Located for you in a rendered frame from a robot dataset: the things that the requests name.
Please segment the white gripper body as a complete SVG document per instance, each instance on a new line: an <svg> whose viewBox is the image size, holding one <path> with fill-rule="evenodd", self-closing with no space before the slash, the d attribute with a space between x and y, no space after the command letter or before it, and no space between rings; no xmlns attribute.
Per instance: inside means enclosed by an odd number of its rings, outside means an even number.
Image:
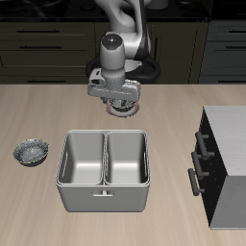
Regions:
<svg viewBox="0 0 246 246"><path fill-rule="evenodd" d="M105 97L112 99L121 99L137 102L140 97L141 84L137 81L126 80L125 84L120 88L109 89L105 86L89 83L87 93L90 96Z"/></svg>

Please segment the pink plate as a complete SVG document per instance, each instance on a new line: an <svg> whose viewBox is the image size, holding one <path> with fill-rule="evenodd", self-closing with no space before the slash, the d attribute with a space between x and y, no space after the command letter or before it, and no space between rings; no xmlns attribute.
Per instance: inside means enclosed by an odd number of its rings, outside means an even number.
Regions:
<svg viewBox="0 0 246 246"><path fill-rule="evenodd" d="M129 111L120 112L120 111L116 111L108 101L108 103L106 104L106 110L109 114L116 117L131 117L139 111L139 103L135 102L135 105Z"/></svg>

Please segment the black speckled bowl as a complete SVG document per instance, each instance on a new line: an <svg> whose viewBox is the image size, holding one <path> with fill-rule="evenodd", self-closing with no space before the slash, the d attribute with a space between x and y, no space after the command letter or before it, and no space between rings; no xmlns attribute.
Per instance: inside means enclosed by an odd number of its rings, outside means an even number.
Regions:
<svg viewBox="0 0 246 246"><path fill-rule="evenodd" d="M109 102L116 111L120 112L129 111L135 105L134 101L122 99L110 99Z"/></svg>
<svg viewBox="0 0 246 246"><path fill-rule="evenodd" d="M13 157L20 164L27 167L38 166L45 161L49 152L49 145L40 138L26 139L13 150Z"/></svg>

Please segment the dark kitchen cupboards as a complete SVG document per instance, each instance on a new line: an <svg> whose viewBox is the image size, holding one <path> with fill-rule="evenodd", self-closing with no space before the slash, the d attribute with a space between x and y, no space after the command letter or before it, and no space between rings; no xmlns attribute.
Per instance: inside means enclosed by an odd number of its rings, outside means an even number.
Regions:
<svg viewBox="0 0 246 246"><path fill-rule="evenodd" d="M146 10L154 84L196 84L210 16L202 0ZM94 0L0 0L0 84L86 84L86 65L111 30Z"/></svg>

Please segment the white two-bin basket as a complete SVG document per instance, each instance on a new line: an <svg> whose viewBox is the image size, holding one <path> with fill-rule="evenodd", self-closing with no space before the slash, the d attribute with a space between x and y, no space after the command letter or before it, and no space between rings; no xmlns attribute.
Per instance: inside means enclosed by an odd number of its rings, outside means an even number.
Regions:
<svg viewBox="0 0 246 246"><path fill-rule="evenodd" d="M56 186L69 212L141 212L151 183L147 134L141 130L66 133Z"/></svg>

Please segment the dark cabinet with white top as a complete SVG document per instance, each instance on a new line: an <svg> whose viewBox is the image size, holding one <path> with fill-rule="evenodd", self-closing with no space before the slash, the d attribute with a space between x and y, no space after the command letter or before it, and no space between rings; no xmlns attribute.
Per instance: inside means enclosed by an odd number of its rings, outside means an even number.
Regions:
<svg viewBox="0 0 246 246"><path fill-rule="evenodd" d="M204 106L195 137L188 176L209 227L246 230L246 106Z"/></svg>

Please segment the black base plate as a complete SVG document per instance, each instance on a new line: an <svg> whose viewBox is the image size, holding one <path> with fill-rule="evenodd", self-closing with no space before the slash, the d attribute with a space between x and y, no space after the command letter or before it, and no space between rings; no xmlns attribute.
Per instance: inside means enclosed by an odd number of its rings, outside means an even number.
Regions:
<svg viewBox="0 0 246 246"><path fill-rule="evenodd" d="M89 77L92 70L100 68L100 57L97 56L86 65L86 75ZM128 80L135 80L141 84L150 85L160 76L160 65L149 56L142 62L142 65L135 70L125 73Z"/></svg>

